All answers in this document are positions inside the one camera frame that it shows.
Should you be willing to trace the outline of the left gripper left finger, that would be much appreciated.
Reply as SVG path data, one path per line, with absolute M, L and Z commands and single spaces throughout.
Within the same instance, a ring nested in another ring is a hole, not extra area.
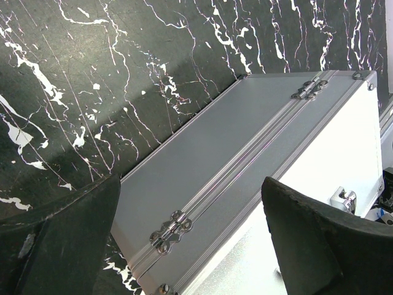
M 91 294 L 120 195 L 107 175 L 1 220 L 1 294 Z

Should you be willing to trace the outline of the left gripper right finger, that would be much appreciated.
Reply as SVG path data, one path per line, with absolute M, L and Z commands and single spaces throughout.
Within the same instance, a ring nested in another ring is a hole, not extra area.
M 261 193 L 288 294 L 392 294 L 392 226 L 341 211 L 271 177 Z

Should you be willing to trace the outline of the silver metal medicine case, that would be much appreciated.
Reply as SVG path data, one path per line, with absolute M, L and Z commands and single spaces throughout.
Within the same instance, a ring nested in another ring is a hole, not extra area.
M 380 137 L 374 71 L 252 74 L 122 178 L 112 236 L 145 294 L 282 293 L 264 179 L 364 217 Z

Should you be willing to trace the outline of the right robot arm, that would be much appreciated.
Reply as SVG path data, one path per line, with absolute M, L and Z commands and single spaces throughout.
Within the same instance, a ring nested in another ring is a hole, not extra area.
M 392 167 L 383 170 L 384 189 L 373 205 L 372 220 L 392 226 Z

